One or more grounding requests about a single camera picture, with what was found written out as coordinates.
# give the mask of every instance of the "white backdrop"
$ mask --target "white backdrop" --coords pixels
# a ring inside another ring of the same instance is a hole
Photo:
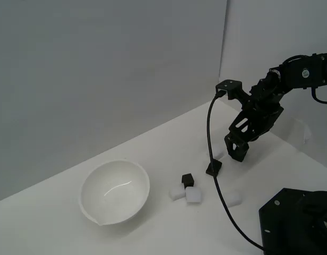
[[[229,0],[226,19],[220,79],[242,81],[246,92],[291,56],[327,52],[327,0]],[[327,86],[317,95],[327,100]],[[273,132],[327,167],[327,105],[309,89],[293,90],[281,105]],[[305,125],[312,138],[303,145]]]
[[[0,199],[210,100],[225,11],[0,0]]]

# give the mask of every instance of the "small block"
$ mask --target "small block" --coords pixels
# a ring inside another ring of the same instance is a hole
[[[179,185],[173,187],[169,191],[169,196],[170,196],[170,198],[173,201],[185,197],[186,196],[186,192],[185,192],[184,184],[183,183],[180,183]]]
[[[187,203],[201,203],[201,190],[198,187],[186,188]]]
[[[222,162],[220,162],[220,161],[218,161],[216,159],[213,159],[213,167],[214,167],[214,173],[216,174],[216,176],[218,176],[218,173],[219,173],[219,171],[220,171],[220,169],[222,167]],[[208,165],[206,173],[213,176],[211,163]]]
[[[243,202],[243,196],[239,191],[225,193],[223,199],[228,208],[240,205]]]
[[[194,179],[192,174],[184,174],[181,182],[184,184],[185,188],[194,186]]]
[[[213,158],[215,158],[215,159],[220,159],[225,154],[223,151],[223,147],[221,146],[220,143],[215,143],[212,145],[212,153],[213,153]]]

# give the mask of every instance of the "wire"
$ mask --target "wire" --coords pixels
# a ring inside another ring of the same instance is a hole
[[[212,102],[211,102],[211,105],[210,105],[210,108],[208,110],[208,114],[207,114],[207,144],[208,144],[208,151],[209,151],[209,155],[210,155],[210,165],[211,165],[211,169],[214,173],[214,165],[213,165],[213,152],[212,152],[212,144],[211,144],[211,135],[210,135],[210,119],[211,119],[211,112],[212,112],[212,108],[213,108],[213,105],[214,105],[214,102],[219,98],[218,95],[216,95]],[[222,193],[220,191],[220,187],[219,187],[219,183],[218,183],[218,180],[217,180],[217,176],[215,174],[213,174],[213,178],[214,178],[214,183],[216,185],[216,188],[217,188],[217,191],[218,191],[218,195],[220,197],[220,200],[221,200],[221,203],[227,213],[227,216],[229,218],[229,220],[232,222],[234,228],[236,230],[238,230],[238,232],[243,236],[244,239],[246,239],[247,242],[249,242],[250,244],[256,246],[258,249],[262,250],[265,252],[265,254],[276,254],[276,253],[272,253],[270,251],[268,251],[266,248],[264,248],[263,246],[257,244],[256,242],[254,242],[253,240],[251,240],[240,228],[239,226],[237,225],[237,223],[234,221],[227,205],[226,205],[226,202],[222,196]]]
[[[318,103],[327,105],[327,101],[321,101],[320,99],[317,98],[316,88],[311,88],[311,95],[312,95],[313,99],[316,100]]]

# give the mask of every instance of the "black cube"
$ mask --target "black cube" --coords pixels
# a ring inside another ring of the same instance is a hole
[[[213,159],[213,168],[214,168],[214,173],[216,176],[218,176],[219,170],[221,169],[222,162],[217,161],[216,159]],[[208,165],[208,168],[206,170],[206,173],[213,176],[213,171],[211,168],[211,163]]]
[[[194,186],[194,179],[192,174],[184,174],[181,182],[184,184],[185,188]]]

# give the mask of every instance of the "black robotic arm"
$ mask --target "black robotic arm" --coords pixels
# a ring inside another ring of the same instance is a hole
[[[242,162],[249,149],[248,142],[255,141],[268,132],[283,111],[279,101],[292,89],[311,88],[312,97],[327,104],[316,96],[316,89],[327,85],[327,53],[312,56],[298,55],[271,68],[266,78],[252,86],[250,95],[242,89],[240,81],[225,80],[216,85],[216,96],[228,95],[237,99],[242,111],[229,127],[225,143],[229,155]]]

